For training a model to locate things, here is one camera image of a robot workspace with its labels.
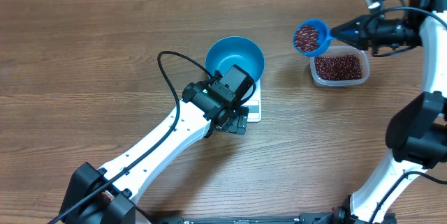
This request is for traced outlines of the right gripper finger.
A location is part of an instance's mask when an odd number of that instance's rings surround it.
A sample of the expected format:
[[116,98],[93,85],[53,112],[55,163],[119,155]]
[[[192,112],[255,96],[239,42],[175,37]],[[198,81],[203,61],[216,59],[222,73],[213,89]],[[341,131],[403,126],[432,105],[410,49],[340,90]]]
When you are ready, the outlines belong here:
[[358,33],[346,35],[345,33],[334,33],[333,37],[347,45],[359,50],[368,50],[369,42],[366,38],[362,38]]
[[368,19],[369,15],[361,15],[353,20],[333,27],[330,30],[331,36],[355,36],[364,30],[364,23]]

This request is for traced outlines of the blue plastic measuring scoop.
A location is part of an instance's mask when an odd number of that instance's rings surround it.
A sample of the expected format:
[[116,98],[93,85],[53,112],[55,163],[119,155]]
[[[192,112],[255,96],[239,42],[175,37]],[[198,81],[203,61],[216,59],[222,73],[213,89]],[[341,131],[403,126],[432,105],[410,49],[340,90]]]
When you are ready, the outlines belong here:
[[332,45],[334,40],[336,38],[324,21],[311,18],[297,26],[292,43],[295,50],[306,57],[322,57],[342,48]]

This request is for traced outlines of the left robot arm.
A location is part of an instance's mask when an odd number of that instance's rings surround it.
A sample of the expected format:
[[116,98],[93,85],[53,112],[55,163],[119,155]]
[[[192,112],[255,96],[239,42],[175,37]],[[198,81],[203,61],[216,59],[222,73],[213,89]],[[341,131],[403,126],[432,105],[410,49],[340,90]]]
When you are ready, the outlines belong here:
[[243,135],[256,90],[250,82],[217,78],[188,84],[172,112],[122,155],[99,169],[72,175],[56,223],[148,223],[137,204],[153,180],[187,147],[215,130]]

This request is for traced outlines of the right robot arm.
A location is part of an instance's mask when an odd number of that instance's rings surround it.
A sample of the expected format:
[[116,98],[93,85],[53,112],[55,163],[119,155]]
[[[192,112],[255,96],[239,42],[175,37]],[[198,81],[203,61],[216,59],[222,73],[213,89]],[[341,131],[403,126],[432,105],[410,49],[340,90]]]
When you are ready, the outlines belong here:
[[387,20],[385,0],[365,0],[369,14],[331,30],[333,38],[359,50],[390,47],[391,54],[424,51],[420,94],[401,109],[386,130],[387,151],[365,184],[322,223],[394,223],[387,211],[406,187],[438,163],[446,162],[446,0],[409,0],[404,15]]

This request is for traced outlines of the white digital kitchen scale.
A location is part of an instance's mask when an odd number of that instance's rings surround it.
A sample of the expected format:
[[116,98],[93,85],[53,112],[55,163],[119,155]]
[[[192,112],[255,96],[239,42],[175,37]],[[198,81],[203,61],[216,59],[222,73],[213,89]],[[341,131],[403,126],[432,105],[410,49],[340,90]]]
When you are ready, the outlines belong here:
[[256,82],[256,91],[253,96],[243,104],[249,108],[247,117],[248,123],[258,123],[262,119],[262,103],[261,103],[261,81]]

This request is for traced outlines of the blue metal bowl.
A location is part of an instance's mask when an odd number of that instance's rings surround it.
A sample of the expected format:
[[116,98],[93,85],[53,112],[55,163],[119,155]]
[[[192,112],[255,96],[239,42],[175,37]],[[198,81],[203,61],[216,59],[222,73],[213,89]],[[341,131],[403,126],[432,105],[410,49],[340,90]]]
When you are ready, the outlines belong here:
[[222,38],[208,50],[205,67],[211,73],[218,70],[225,74],[233,65],[239,66],[257,82],[265,71],[265,57],[261,48],[248,38]]

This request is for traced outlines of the clear plastic food container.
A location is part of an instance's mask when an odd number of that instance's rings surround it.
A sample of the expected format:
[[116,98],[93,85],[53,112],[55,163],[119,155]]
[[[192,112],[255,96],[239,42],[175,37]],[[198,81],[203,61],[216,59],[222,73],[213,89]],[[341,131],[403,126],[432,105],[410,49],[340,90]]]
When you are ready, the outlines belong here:
[[318,87],[350,87],[364,83],[370,74],[366,52],[351,46],[330,46],[310,58],[310,71]]

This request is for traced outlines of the red adzuki beans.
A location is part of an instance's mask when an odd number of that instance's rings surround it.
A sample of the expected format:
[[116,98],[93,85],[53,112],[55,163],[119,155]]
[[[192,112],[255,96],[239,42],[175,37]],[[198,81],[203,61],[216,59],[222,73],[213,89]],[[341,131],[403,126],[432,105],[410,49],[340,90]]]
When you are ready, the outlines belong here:
[[362,65],[354,54],[312,57],[316,74],[323,80],[344,81],[362,78]]

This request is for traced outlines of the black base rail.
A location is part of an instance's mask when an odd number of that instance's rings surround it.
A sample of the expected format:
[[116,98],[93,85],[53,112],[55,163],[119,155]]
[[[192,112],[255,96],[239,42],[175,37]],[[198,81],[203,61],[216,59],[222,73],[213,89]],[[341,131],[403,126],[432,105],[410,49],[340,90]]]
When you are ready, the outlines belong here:
[[305,213],[299,216],[264,216],[230,218],[182,218],[181,216],[153,218],[153,224],[328,224],[335,223],[332,213]]

